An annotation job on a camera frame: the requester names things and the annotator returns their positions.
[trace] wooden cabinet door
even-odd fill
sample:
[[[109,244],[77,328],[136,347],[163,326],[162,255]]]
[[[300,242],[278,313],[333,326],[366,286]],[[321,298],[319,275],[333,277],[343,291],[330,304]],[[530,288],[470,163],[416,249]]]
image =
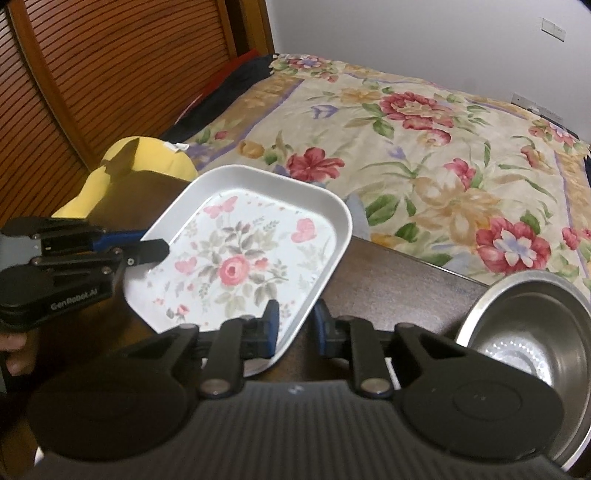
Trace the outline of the wooden cabinet door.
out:
[[[50,215],[80,191],[87,174],[0,10],[0,226],[15,216]]]

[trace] screw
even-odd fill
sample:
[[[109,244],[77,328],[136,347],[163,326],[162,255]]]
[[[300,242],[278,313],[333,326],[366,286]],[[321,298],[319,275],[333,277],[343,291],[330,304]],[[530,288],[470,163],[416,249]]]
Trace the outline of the screw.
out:
[[[201,391],[207,395],[221,395],[230,390],[230,382],[223,378],[210,378],[201,384]]]
[[[366,378],[361,382],[361,390],[376,395],[384,393],[390,389],[390,383],[383,378]]]

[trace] stainless steel bowl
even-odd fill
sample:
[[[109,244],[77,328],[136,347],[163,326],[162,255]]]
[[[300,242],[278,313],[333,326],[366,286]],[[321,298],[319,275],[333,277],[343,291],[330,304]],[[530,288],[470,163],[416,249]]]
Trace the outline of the stainless steel bowl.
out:
[[[591,439],[591,310],[569,281],[539,270],[497,282],[476,302],[456,342],[551,385],[564,421],[549,451],[572,467]]]

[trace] wall switch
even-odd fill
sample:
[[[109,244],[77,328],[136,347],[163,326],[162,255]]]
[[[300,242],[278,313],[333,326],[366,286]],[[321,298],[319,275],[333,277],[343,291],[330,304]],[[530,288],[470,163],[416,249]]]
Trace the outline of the wall switch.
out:
[[[554,36],[559,40],[564,41],[564,39],[566,38],[566,30],[564,28],[560,28],[558,25],[555,25]]]
[[[517,93],[513,94],[513,98],[511,99],[511,103],[513,103],[513,105],[520,106],[522,109],[525,109],[525,110],[528,110],[528,109],[536,106],[535,102],[532,102],[531,100],[528,100],[527,98],[525,98]]]
[[[550,20],[546,20],[545,18],[542,19],[542,32],[549,33],[550,35],[554,35],[554,25]]]

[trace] red flower print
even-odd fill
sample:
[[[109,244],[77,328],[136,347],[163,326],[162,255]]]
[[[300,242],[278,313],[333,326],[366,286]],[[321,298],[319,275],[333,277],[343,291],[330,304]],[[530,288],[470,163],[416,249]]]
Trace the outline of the red flower print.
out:
[[[174,268],[177,271],[185,274],[190,275],[195,271],[195,267],[197,266],[197,258],[191,257],[188,260],[180,260],[174,264]]]
[[[543,157],[541,156],[541,153],[530,145],[522,147],[520,152],[525,155],[527,163],[530,164],[531,168],[539,168],[540,163],[543,163]]]
[[[542,270],[550,257],[550,244],[524,222],[511,223],[492,218],[490,229],[476,232],[477,252],[494,273],[514,273],[534,268]]]
[[[393,93],[382,97],[379,103],[382,112],[390,120],[402,121],[402,127],[412,130],[431,130],[433,123],[453,128],[453,110],[439,105],[432,98],[412,92]]]
[[[530,135],[533,135],[534,137],[543,137],[546,133],[546,130],[544,130],[541,127],[530,127],[528,129],[528,132],[530,133]]]
[[[288,59],[287,63],[295,69],[317,69],[328,63],[328,60],[322,57],[316,57],[315,55],[308,55],[307,57]]]
[[[239,285],[247,278],[251,265],[243,255],[235,255],[224,261],[218,275],[224,285]]]
[[[446,163],[443,168],[454,172],[460,178],[462,185],[464,185],[464,192],[470,188],[472,179],[474,178],[474,175],[476,175],[476,169],[470,168],[468,163],[461,158],[454,158],[451,163]]]
[[[569,147],[572,147],[576,142],[575,137],[569,134],[566,130],[562,130],[556,125],[550,124],[552,130],[552,137],[559,143],[566,143]]]
[[[326,152],[318,147],[311,147],[304,155],[293,154],[285,165],[290,176],[302,181],[323,181],[326,177],[335,179],[339,176],[338,168],[345,162],[340,158],[325,158]]]
[[[255,268],[257,270],[266,270],[269,266],[269,259],[267,257],[261,258],[255,262]]]
[[[576,250],[581,243],[581,239],[579,238],[579,234],[572,228],[564,227],[562,229],[562,238],[564,239],[564,243],[566,243],[567,247],[571,250]]]
[[[452,141],[452,136],[446,131],[432,128],[420,135],[418,141],[428,147],[443,147]]]

